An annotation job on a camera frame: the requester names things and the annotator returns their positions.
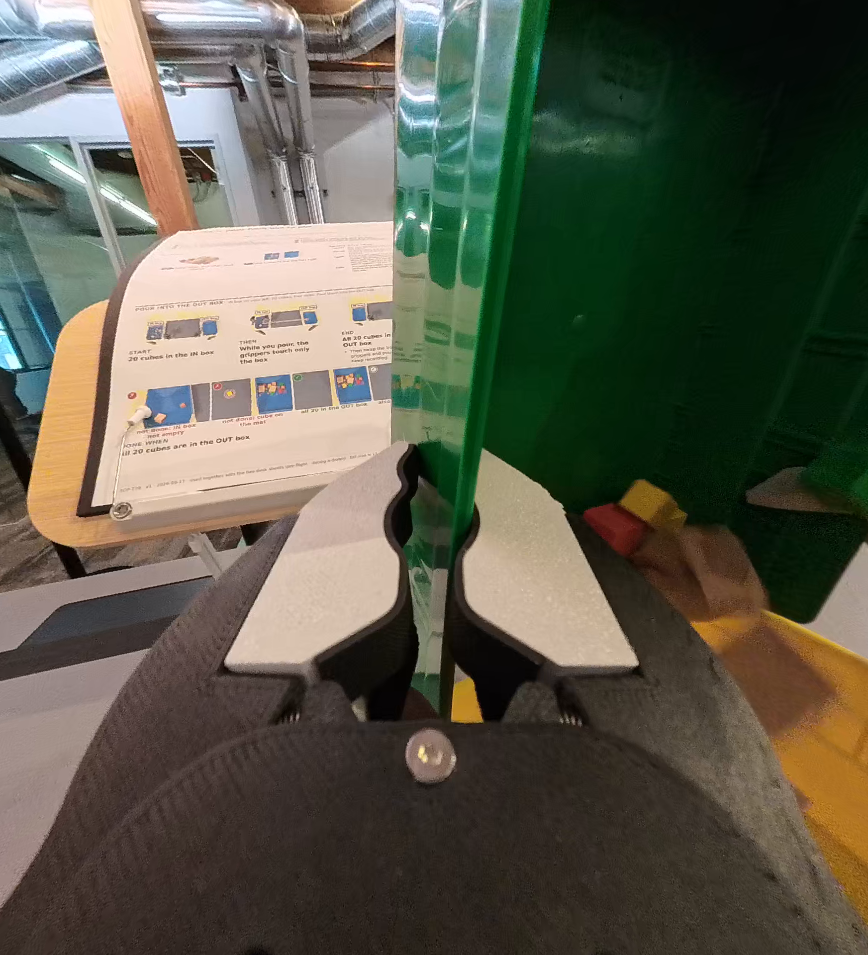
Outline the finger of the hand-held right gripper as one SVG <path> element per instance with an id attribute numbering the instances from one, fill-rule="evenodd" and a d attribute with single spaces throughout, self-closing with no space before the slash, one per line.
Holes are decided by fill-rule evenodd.
<path id="1" fill-rule="evenodd" d="M 782 469 L 746 490 L 746 503 L 753 507 L 798 514 L 865 515 L 844 492 L 806 479 L 804 473 L 804 468 Z"/>

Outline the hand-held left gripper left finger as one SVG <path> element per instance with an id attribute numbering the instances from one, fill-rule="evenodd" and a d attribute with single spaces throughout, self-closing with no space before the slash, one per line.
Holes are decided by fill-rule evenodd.
<path id="1" fill-rule="evenodd" d="M 419 647 L 404 553 L 419 471 L 416 446 L 398 441 L 303 506 L 226 670 L 332 682 L 368 719 L 402 717 Z"/>

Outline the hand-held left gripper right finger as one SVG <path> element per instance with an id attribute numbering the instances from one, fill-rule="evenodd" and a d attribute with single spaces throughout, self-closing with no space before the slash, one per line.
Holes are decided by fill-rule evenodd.
<path id="1" fill-rule="evenodd" d="M 639 666 L 565 508 L 488 451 L 450 575 L 447 647 L 485 721 L 500 720 L 524 684 Z"/>

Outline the pile of wooden cubes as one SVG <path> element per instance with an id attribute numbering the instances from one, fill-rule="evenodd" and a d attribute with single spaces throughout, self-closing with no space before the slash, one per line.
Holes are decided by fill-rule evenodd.
<path id="1" fill-rule="evenodd" d="M 632 499 L 588 508 L 583 520 L 690 623 L 723 627 L 719 656 L 774 739 L 818 723 L 838 703 L 830 678 L 771 625 L 769 599 L 744 545 L 723 525 L 686 524 L 647 481 Z"/>

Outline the yellow plastic box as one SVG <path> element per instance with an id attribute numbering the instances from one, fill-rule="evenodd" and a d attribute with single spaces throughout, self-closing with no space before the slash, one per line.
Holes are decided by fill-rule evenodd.
<path id="1" fill-rule="evenodd" d="M 754 842 L 834 941 L 862 923 L 868 951 L 868 661 L 762 611 L 686 624 L 661 603 L 633 620 L 637 671 L 517 669 L 495 695 L 474 674 L 484 719 L 540 714 L 631 743 L 684 776 Z"/>

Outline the green plastic box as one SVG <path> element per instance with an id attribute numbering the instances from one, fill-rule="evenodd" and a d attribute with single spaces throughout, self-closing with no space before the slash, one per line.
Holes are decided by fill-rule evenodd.
<path id="1" fill-rule="evenodd" d="M 868 2 L 397 2 L 394 427 L 446 567 L 486 450 L 637 479 L 819 614 L 868 536 Z M 863 517 L 750 506 L 785 468 Z"/>

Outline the printed instruction sheet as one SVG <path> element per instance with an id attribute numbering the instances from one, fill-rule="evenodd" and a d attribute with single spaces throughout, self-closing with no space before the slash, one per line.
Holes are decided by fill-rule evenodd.
<path id="1" fill-rule="evenodd" d="M 392 361 L 392 221 L 213 228 L 180 232 L 148 249 L 111 299 L 141 305 L 216 304 L 289 297 L 321 304 L 351 297 L 343 317 L 356 328 L 389 322 Z"/>

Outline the silver vertical pipes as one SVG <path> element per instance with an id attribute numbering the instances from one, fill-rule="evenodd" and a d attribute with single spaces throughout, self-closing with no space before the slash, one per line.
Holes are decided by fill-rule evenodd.
<path id="1" fill-rule="evenodd" d="M 234 60 L 234 69 L 261 139 L 271 173 L 273 197 L 284 223 L 297 225 L 301 221 L 295 190 L 295 185 L 300 185 L 308 223 L 321 224 L 326 216 L 313 138 L 307 54 L 304 46 L 278 48 L 276 60 L 288 109 L 288 132 L 275 104 L 264 48 L 241 50 Z"/>

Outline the wooden post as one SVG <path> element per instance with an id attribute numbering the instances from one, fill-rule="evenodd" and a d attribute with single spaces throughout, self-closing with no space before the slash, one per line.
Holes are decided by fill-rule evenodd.
<path id="1" fill-rule="evenodd" d="M 89 2 L 112 85 L 160 237 L 199 227 L 141 5 Z"/>

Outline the silver ventilation duct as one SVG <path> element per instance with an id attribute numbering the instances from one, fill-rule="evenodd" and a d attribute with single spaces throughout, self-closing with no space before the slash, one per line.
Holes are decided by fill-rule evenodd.
<path id="1" fill-rule="evenodd" d="M 310 61 L 366 54 L 394 35 L 395 2 L 352 2 L 339 13 L 302 13 L 292 2 L 143 1 L 153 44 L 199 50 L 262 46 L 282 73 Z M 0 2 L 0 107 L 102 68 L 93 8 L 84 1 Z"/>

